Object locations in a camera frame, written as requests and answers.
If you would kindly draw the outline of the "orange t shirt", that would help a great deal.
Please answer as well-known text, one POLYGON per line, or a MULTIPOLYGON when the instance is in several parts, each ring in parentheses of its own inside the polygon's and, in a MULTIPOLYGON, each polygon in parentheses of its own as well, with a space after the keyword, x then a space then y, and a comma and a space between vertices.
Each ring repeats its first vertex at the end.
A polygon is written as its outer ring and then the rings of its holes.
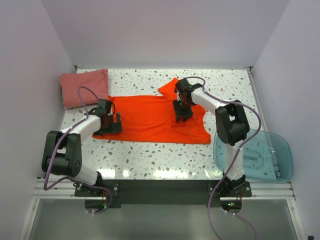
POLYGON ((160 95, 110 96, 121 116, 122 132, 93 134, 101 140, 176 144, 210 144, 204 126, 204 107, 192 107, 193 117, 176 122, 173 101, 177 78, 158 89, 160 95))

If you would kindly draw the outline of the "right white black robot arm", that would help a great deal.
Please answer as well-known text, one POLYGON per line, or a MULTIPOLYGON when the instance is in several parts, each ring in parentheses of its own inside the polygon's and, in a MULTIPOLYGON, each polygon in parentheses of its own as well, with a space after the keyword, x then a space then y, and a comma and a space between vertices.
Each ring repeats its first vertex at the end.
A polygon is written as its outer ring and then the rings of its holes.
POLYGON ((193 106, 199 105, 214 114, 216 133, 224 143, 225 168, 219 192, 233 197, 246 182, 243 149, 240 145, 250 131, 249 122, 239 100, 227 101, 207 93, 204 83, 190 84, 183 78, 175 84, 177 99, 173 101, 176 122, 185 122, 195 114, 193 106))

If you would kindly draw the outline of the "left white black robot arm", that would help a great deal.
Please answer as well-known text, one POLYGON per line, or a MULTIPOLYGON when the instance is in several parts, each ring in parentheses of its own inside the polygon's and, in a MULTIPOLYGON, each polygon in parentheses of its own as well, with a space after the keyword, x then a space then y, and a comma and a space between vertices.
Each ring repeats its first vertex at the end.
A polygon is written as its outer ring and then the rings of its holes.
POLYGON ((61 131, 48 132, 45 140, 41 168, 45 172, 45 191, 65 179, 86 186, 92 196, 99 196, 104 190, 101 174, 83 163, 82 143, 89 137, 122 132, 120 113, 115 104, 99 99, 97 106, 87 110, 84 117, 74 125, 61 131))

